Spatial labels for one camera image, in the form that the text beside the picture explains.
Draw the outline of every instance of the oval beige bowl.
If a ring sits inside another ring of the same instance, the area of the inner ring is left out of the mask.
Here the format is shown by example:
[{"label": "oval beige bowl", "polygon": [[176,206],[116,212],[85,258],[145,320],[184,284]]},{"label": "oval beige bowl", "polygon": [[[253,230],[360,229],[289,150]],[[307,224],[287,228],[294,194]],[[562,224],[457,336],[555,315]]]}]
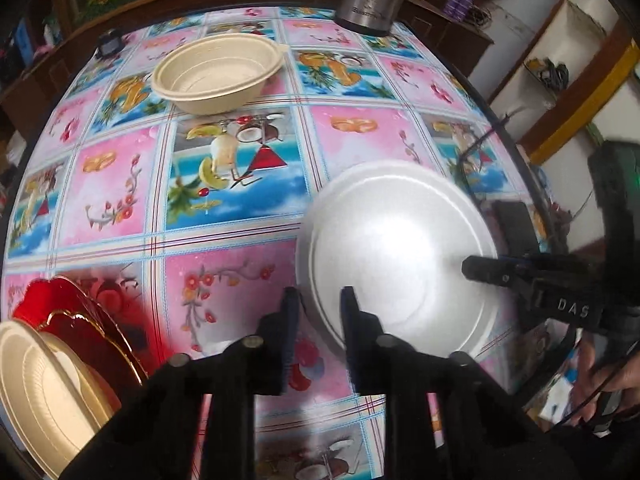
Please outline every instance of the oval beige bowl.
[{"label": "oval beige bowl", "polygon": [[151,88],[190,114],[229,112],[260,95],[288,49],[255,34],[202,38],[165,57],[153,72]]}]

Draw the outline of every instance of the silver plate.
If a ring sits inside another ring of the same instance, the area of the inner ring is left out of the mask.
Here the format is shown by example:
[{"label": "silver plate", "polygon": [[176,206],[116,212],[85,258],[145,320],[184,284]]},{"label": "silver plate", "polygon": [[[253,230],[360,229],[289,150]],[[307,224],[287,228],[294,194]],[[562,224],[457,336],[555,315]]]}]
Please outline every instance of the silver plate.
[{"label": "silver plate", "polygon": [[494,324],[497,288],[468,281],[469,255],[496,256],[484,219],[455,184],[400,160],[355,166],[329,183],[303,221],[296,279],[306,313],[344,354],[340,291],[420,352],[475,356]]}]

